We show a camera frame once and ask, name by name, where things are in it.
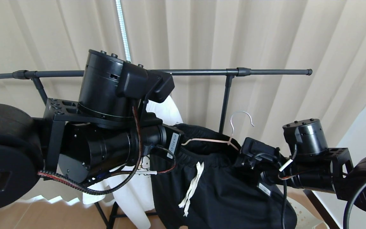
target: curtain fold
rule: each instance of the curtain fold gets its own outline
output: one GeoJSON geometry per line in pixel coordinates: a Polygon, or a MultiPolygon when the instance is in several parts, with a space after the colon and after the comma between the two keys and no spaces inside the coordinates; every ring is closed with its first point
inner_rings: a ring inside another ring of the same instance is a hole
{"type": "MultiPolygon", "coordinates": [[[[282,126],[319,118],[336,146],[366,104],[366,1],[122,0],[134,64],[159,68],[307,69],[233,80],[234,137],[288,147],[282,126]]],[[[0,0],[0,73],[84,69],[88,49],[125,59],[113,0],[0,0]]],[[[77,100],[82,79],[42,79],[49,97],[77,100]]],[[[175,76],[183,121],[218,130],[223,76],[175,76]]],[[[0,80],[0,103],[42,116],[29,80],[0,80]]]]}

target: metal hook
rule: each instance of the metal hook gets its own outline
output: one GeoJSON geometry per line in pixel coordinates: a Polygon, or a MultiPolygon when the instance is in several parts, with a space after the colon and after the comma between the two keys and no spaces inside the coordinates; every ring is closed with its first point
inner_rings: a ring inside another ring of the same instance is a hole
{"type": "Polygon", "coordinates": [[[248,112],[243,111],[243,110],[235,111],[235,112],[231,115],[231,119],[230,119],[231,128],[233,129],[233,131],[232,131],[232,133],[231,133],[231,137],[232,137],[232,136],[233,136],[233,134],[234,134],[233,117],[234,117],[234,115],[235,115],[236,113],[240,113],[240,112],[242,112],[242,113],[246,113],[246,114],[249,116],[249,119],[251,120],[251,125],[252,125],[252,126],[255,126],[255,125],[254,125],[254,123],[252,123],[252,117],[251,117],[251,115],[250,115],[248,112]]]}

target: white label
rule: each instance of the white label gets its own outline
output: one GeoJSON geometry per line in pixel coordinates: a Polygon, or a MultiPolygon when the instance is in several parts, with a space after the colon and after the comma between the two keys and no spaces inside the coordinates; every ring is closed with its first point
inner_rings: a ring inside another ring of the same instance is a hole
{"type": "Polygon", "coordinates": [[[265,187],[263,184],[259,183],[258,188],[270,197],[271,191],[267,187],[265,187]]]}
{"type": "MultiPolygon", "coordinates": [[[[169,145],[169,150],[170,152],[172,152],[174,154],[174,151],[176,150],[176,146],[177,146],[177,142],[179,140],[179,134],[177,133],[173,133],[172,134],[172,139],[170,141],[170,145],[169,145]]],[[[172,159],[173,157],[169,154],[167,154],[167,157],[172,159]]]]}

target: white drawstring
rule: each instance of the white drawstring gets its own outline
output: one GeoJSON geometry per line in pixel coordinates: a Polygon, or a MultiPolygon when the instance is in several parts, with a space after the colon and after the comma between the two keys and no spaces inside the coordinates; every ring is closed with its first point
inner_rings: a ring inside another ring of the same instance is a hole
{"type": "Polygon", "coordinates": [[[187,216],[189,214],[189,206],[190,206],[190,198],[194,195],[194,192],[196,191],[197,184],[199,183],[201,174],[204,170],[204,163],[197,162],[196,164],[197,168],[197,175],[193,178],[193,180],[190,182],[189,190],[186,192],[186,196],[182,200],[182,202],[179,204],[180,208],[184,207],[184,215],[187,216]]]}

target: pink clothes hanger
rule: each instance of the pink clothes hanger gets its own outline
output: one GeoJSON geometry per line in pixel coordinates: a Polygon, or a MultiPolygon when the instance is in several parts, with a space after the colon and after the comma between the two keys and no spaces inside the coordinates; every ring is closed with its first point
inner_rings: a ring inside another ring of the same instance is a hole
{"type": "Polygon", "coordinates": [[[231,136],[230,136],[230,139],[228,141],[222,141],[222,140],[216,140],[216,139],[198,139],[198,138],[194,138],[194,139],[189,139],[187,140],[187,142],[183,143],[182,145],[187,145],[189,142],[191,141],[203,141],[203,142],[218,142],[218,143],[227,143],[228,145],[231,145],[232,147],[234,147],[234,149],[236,149],[237,151],[239,151],[238,147],[236,147],[232,142],[231,142],[231,139],[233,138],[233,135],[234,135],[234,125],[233,125],[233,116],[236,114],[236,113],[246,113],[251,121],[251,125],[254,126],[254,124],[252,123],[252,117],[251,115],[246,112],[246,111],[243,111],[243,110],[239,110],[239,111],[236,111],[234,112],[232,115],[231,115],[231,119],[230,119],[230,124],[231,124],[231,128],[232,128],[232,132],[231,132],[231,136]]]}

